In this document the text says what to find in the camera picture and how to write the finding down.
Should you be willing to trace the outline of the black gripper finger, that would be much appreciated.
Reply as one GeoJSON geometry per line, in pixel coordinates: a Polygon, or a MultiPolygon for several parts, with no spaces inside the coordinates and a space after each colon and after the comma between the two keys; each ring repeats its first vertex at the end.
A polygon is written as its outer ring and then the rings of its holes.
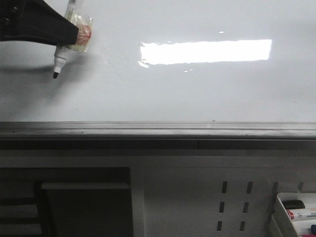
{"type": "Polygon", "coordinates": [[[43,0],[2,0],[0,40],[71,45],[79,29],[43,0]]]}

